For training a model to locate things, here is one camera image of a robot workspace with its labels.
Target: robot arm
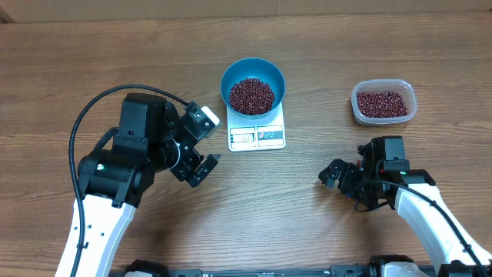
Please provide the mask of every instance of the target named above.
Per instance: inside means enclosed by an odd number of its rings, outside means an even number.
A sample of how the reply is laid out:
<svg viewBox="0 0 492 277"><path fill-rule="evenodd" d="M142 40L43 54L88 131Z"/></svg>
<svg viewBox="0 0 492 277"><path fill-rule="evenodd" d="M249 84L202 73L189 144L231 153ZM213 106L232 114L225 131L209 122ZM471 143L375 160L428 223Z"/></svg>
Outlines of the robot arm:
<svg viewBox="0 0 492 277"><path fill-rule="evenodd" d="M369 144L361 145L357 150L363 156L359 164L336 159L320 173L320 180L329 188L333 188L337 182L342 194L357 201L356 209L359 203L367 207L365 211L372 211L383 205L396 209L398 215L417 234L436 273L448 270L453 261L473 265L466 270L480 272L481 269L474 266L476 261L471 258L469 251L474 253L481 264L489 264L492 255L482 249L451 214L435 181L425 170L410 169L400 136L373 138ZM405 188L427 196L431 202L441 207L463 236L467 247L460 243L457 233L434 205Z"/></svg>
<svg viewBox="0 0 492 277"><path fill-rule="evenodd" d="M492 255L481 248L465 231L463 226L456 220L451 211L444 204L436 186L428 184L409 184L409 188L414 189L437 204L451 217L454 224L458 227L461 235L470 244L475 255L483 265L487 265ZM436 273L440 265L451 264L452 261L461 261L465 265L475 265L475 262L468 255L463 245L454 234L453 230L433 206L416 196L414 193L398 189L395 209L408 225L414 230L421 241L425 251Z"/></svg>
<svg viewBox="0 0 492 277"><path fill-rule="evenodd" d="M191 102L178 116L165 98L129 93L121 107L120 124L111 128L78 164L78 190L85 211L80 226L78 203L57 277L70 276L82 247L76 276L108 276L116 249L141 197L156 172L169 169L179 181L199 185L218 163L210 154L202 163L194 146L210 137L221 122L207 107ZM113 138L111 150L103 149ZM84 244L79 245L81 229Z"/></svg>

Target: kidney beans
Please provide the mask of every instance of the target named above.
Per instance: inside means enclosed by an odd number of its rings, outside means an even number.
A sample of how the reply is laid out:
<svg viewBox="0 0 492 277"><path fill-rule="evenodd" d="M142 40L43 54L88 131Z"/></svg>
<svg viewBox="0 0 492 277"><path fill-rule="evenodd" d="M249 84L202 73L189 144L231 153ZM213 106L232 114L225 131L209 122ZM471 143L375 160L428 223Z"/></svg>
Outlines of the kidney beans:
<svg viewBox="0 0 492 277"><path fill-rule="evenodd" d="M261 115L271 110L275 94L259 78L246 78L231 88L231 107L244 115Z"/></svg>
<svg viewBox="0 0 492 277"><path fill-rule="evenodd" d="M408 115L403 98L396 92L359 92L357 104L370 118L393 118Z"/></svg>

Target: bean pile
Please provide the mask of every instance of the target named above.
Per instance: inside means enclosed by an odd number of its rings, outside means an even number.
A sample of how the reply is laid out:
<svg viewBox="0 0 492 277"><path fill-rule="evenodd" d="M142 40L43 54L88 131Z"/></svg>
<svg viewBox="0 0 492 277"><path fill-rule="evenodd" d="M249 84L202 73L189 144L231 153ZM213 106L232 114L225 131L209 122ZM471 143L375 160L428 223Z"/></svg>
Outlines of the bean pile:
<svg viewBox="0 0 492 277"><path fill-rule="evenodd" d="M408 115L403 98L396 92L360 92L357 103L361 113L370 118L393 118Z"/></svg>
<svg viewBox="0 0 492 277"><path fill-rule="evenodd" d="M231 107L244 115L261 115L271 110L275 94L259 78L246 78L231 88Z"/></svg>

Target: plastic container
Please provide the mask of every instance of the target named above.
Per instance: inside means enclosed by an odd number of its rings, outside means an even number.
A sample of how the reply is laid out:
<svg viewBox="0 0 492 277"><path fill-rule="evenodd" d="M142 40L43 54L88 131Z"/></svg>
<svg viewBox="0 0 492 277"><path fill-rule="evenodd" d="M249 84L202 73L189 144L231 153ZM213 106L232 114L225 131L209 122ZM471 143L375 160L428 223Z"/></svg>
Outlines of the plastic container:
<svg viewBox="0 0 492 277"><path fill-rule="evenodd" d="M403 98L408 115L393 118L370 118L361 113L357 103L357 94L361 92L396 92ZM417 113L417 99L414 88L401 79L379 79L360 82L352 90L352 110L355 121L362 125L388 125L411 120Z"/></svg>
<svg viewBox="0 0 492 277"><path fill-rule="evenodd" d="M246 78L259 78L262 82L270 85L271 90L275 94L275 101L270 111L261 115L245 115L236 112L231 107L229 94L231 93L232 86ZM285 95L285 87L285 78L280 69L273 63L262 58L243 58L229 66L228 70L225 71L221 81L221 94L224 103L234 114L253 120L270 115L280 105Z"/></svg>

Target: white scale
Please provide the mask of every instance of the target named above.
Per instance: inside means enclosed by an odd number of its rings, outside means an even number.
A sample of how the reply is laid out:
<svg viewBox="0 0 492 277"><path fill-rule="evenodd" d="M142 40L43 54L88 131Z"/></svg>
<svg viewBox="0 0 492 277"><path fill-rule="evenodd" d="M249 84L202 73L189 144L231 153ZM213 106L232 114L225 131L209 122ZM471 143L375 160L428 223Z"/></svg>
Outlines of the white scale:
<svg viewBox="0 0 492 277"><path fill-rule="evenodd" d="M246 119L227 107L228 146L232 152L283 149L285 124L282 103L270 115Z"/></svg>

